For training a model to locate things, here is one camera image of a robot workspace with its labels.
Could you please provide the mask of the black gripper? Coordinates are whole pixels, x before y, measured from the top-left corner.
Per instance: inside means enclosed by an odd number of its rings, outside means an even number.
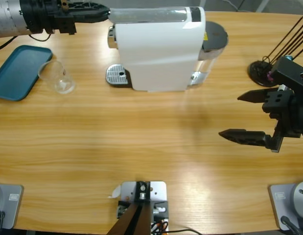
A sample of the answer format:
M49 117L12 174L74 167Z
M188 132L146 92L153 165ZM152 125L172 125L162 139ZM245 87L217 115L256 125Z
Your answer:
M292 138L303 136L303 123L299 119L299 105L292 90L251 90L237 99L251 103L263 103L263 111L269 114L271 119L278 120L273 136L263 131L227 129L219 132L221 137L238 144L261 146L274 153L279 153L284 136Z
M95 1L21 0L20 7L26 28L32 34L53 34L58 30L73 35L75 23L103 22L110 14L108 7Z

